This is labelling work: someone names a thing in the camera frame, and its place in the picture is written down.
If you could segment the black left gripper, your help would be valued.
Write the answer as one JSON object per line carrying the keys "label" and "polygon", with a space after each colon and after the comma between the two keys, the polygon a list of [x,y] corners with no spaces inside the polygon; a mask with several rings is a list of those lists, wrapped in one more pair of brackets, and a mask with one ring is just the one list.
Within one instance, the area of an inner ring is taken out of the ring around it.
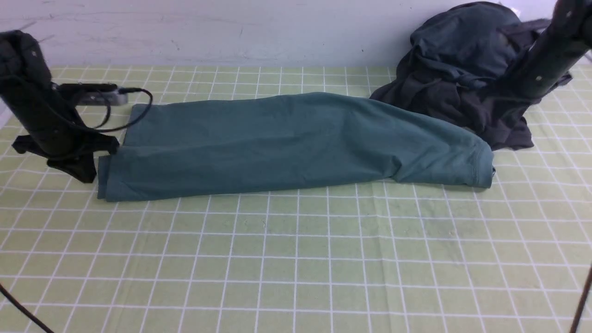
{"label": "black left gripper", "polygon": [[120,147],[116,137],[68,126],[27,131],[28,135],[18,136],[12,143],[17,153],[44,157],[49,168],[67,173],[84,184],[93,183],[97,176],[93,154],[114,154]]}

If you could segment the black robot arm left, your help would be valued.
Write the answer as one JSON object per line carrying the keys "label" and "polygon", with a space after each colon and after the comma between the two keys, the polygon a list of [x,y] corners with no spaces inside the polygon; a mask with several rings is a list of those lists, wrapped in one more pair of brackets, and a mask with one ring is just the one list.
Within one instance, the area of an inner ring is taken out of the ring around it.
{"label": "black robot arm left", "polygon": [[116,138],[87,127],[78,105],[120,105],[124,99],[116,84],[55,84],[38,41],[19,30],[0,38],[1,99],[27,131],[12,148],[36,154],[48,167],[81,183],[97,176],[95,152],[117,151]]}

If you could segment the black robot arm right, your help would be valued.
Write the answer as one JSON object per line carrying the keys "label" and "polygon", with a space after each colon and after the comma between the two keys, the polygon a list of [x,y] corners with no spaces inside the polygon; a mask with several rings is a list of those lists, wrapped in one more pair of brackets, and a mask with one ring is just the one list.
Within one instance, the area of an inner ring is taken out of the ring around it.
{"label": "black robot arm right", "polygon": [[527,99],[539,99],[592,47],[592,2],[558,0],[550,25],[526,51],[501,86]]}

